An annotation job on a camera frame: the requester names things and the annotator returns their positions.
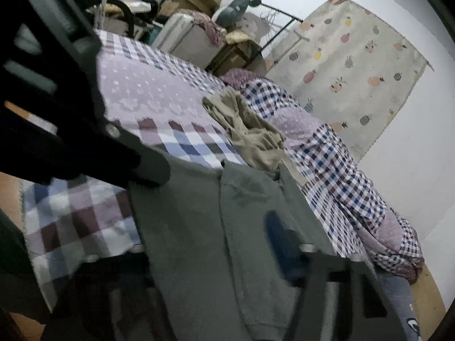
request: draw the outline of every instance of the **stuffed toy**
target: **stuffed toy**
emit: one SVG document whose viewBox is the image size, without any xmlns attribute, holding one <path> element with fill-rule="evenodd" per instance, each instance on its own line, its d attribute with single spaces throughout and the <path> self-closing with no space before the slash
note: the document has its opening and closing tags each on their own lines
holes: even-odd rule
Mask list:
<svg viewBox="0 0 455 341">
<path fill-rule="evenodd" d="M 256 7 L 261 0 L 221 0 L 220 7 L 212 16 L 212 21 L 223 28 L 242 19 L 248 6 Z"/>
</svg>

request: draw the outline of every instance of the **wall tapestry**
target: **wall tapestry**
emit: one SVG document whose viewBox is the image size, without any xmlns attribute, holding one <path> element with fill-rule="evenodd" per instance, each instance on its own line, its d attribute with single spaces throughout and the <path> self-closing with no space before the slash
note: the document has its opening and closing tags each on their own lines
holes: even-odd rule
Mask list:
<svg viewBox="0 0 455 341">
<path fill-rule="evenodd" d="M 427 61 L 350 0 L 328 0 L 266 58 L 267 78 L 328 123 L 359 161 L 406 102 Z"/>
</svg>

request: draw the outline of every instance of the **checkered blanket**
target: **checkered blanket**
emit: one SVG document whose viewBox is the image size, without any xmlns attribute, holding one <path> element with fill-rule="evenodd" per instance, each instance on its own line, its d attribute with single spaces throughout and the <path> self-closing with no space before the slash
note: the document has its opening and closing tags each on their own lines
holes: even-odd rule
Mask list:
<svg viewBox="0 0 455 341">
<path fill-rule="evenodd" d="M 227 159 L 244 164 L 213 126 L 157 125 L 152 119 L 117 122 L 147 144 L 178 158 L 220 168 Z M 125 190 L 91 177 L 23 183 L 26 243 L 38 284 L 53 307 L 58 293 L 88 254 L 109 257 L 140 243 Z"/>
<path fill-rule="evenodd" d="M 218 78 L 188 61 L 111 32 L 97 31 L 96 33 L 103 44 L 105 53 L 154 65 L 157 69 L 167 70 L 169 73 L 183 79 L 191 87 L 198 88 L 204 93 L 213 94 L 215 91 L 221 91 L 225 87 Z"/>
<path fill-rule="evenodd" d="M 300 106 L 283 88 L 267 79 L 250 81 L 241 93 L 250 108 L 268 120 L 279 109 Z M 375 264 L 411 282 L 417 279 L 424 265 L 417 233 L 387 206 L 331 127 L 320 125 L 304 142 L 287 147 L 285 152 L 309 180 L 304 193 L 338 254 L 365 254 L 362 237 L 369 241 L 367 252 Z M 399 248 L 390 249 L 378 238 L 386 214 L 392 214 L 401 227 Z"/>
</svg>

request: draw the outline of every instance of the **suitcase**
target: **suitcase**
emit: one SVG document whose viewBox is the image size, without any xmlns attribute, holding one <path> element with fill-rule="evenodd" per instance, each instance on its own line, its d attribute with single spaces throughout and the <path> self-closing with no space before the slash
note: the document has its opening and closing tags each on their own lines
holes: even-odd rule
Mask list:
<svg viewBox="0 0 455 341">
<path fill-rule="evenodd" d="M 193 22 L 192 16 L 175 13 L 166 22 L 152 46 L 205 69 L 221 47 L 213 44 L 204 29 Z"/>
</svg>

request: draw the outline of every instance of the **metal screw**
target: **metal screw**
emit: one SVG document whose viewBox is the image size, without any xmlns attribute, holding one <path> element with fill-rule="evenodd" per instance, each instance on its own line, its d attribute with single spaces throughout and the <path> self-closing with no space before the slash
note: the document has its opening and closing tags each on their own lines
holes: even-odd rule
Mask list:
<svg viewBox="0 0 455 341">
<path fill-rule="evenodd" d="M 301 252 L 317 252 L 318 248 L 311 244 L 302 244 L 299 246 Z"/>
<path fill-rule="evenodd" d="M 116 126 L 114 126 L 113 124 L 107 124 L 106 125 L 106 132 L 108 132 L 108 134 L 112 137 L 112 138 L 115 138 L 115 139 L 118 139 L 120 137 L 120 131 L 118 130 L 118 128 Z"/>
</svg>

